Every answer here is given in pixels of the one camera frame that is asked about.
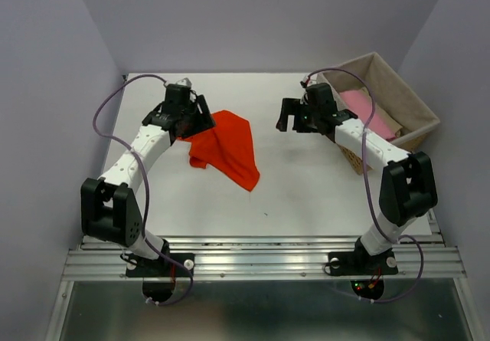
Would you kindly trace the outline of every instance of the white tabletop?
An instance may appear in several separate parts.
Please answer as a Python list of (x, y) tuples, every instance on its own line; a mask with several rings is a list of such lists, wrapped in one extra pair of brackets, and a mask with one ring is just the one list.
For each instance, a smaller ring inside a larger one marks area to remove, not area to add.
[[(281, 133), (275, 128), (282, 98), (302, 96), (299, 82), (304, 74), (159, 75), (172, 82), (188, 77), (211, 112), (229, 110), (250, 121), (260, 180), (249, 193), (212, 166), (192, 168), (190, 144), (175, 142), (149, 173), (148, 229), (153, 234), (341, 236), (369, 229), (362, 177), (339, 148), (318, 134)], [(115, 135), (131, 142), (142, 119), (164, 96), (162, 83), (155, 79), (129, 85)], [(123, 147), (112, 142), (104, 169), (122, 152)], [(369, 176), (377, 202), (381, 175), (370, 171)], [(137, 199), (142, 209), (143, 187)], [(407, 233), (430, 234), (427, 217), (419, 218)]]

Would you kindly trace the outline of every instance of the red towel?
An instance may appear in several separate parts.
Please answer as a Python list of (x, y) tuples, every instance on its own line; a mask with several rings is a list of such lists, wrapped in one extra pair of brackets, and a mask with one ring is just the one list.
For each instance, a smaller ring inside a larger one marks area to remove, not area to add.
[(260, 174), (255, 166), (249, 122), (226, 110), (214, 113), (213, 118), (214, 128), (185, 139), (191, 142), (191, 166), (206, 169), (209, 163), (251, 192)]

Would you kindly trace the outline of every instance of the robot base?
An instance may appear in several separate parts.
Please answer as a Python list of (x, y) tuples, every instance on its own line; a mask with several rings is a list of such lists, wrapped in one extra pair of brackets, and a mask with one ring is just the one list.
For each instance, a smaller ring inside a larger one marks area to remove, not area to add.
[(324, 271), (330, 276), (372, 276), (381, 270), (382, 275), (398, 274), (397, 261), (390, 249), (370, 256), (358, 239), (354, 251), (333, 251), (328, 253), (328, 263)]
[[(167, 255), (184, 265), (186, 260), (194, 263), (195, 255), (193, 253), (167, 253)], [(165, 261), (158, 259), (152, 261), (150, 259), (141, 258), (137, 255), (130, 254), (129, 261), (136, 263), (133, 269), (126, 268), (126, 277), (130, 278), (149, 278), (163, 277), (170, 278), (172, 276), (172, 266)], [(189, 270), (194, 275), (194, 268)], [(188, 277), (188, 274), (180, 267), (175, 266), (175, 277)]]

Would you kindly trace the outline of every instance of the storage bin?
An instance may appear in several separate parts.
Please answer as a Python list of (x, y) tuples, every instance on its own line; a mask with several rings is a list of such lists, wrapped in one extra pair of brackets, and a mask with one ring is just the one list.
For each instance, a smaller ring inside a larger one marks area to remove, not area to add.
[[(360, 56), (337, 67), (356, 73), (366, 81), (374, 93), (377, 105), (402, 125), (401, 136), (391, 141), (395, 146), (414, 152), (427, 135), (440, 124), (439, 118), (378, 53)], [(338, 93), (363, 87), (357, 79), (340, 71), (318, 74), (316, 80), (318, 83), (327, 82), (332, 86), (340, 110), (347, 107)], [(361, 174), (362, 160), (349, 149), (342, 146), (339, 148), (352, 168)]]

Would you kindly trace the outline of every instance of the lavender wall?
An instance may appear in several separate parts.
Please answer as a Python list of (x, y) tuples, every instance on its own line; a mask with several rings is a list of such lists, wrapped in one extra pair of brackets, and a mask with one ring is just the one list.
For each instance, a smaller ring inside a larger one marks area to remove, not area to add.
[(125, 71), (398, 68), (437, 0), (84, 0)]
[(0, 338), (41, 340), (81, 234), (80, 185), (105, 155), (91, 117), (122, 79), (82, 0), (0, 7)]
[(441, 118), (425, 143), (445, 239), (459, 246), (483, 323), (490, 327), (490, 0), (439, 0), (400, 74)]

